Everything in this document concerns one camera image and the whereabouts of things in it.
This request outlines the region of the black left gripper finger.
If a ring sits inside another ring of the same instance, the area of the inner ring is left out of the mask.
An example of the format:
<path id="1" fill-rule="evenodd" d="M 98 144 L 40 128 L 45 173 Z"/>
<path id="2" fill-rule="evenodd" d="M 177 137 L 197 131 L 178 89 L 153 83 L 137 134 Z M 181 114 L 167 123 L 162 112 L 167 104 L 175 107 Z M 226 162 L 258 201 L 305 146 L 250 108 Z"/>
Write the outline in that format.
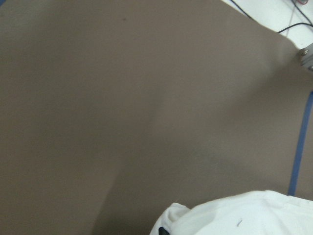
<path id="1" fill-rule="evenodd" d="M 158 234 L 159 235 L 169 235 L 169 232 L 164 227 L 159 227 Z"/>

